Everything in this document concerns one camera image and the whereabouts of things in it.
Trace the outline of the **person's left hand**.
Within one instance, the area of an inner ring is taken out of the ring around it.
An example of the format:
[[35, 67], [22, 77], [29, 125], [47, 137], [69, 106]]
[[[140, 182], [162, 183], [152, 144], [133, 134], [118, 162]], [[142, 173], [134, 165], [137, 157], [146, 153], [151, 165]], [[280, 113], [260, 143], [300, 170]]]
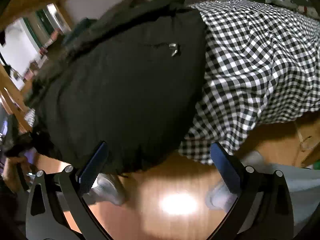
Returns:
[[18, 175], [17, 165], [21, 165], [21, 169], [26, 182], [30, 182], [30, 177], [27, 175], [31, 172], [30, 163], [28, 159], [23, 157], [6, 158], [2, 178], [7, 187], [13, 192], [17, 193], [22, 188], [22, 184]]

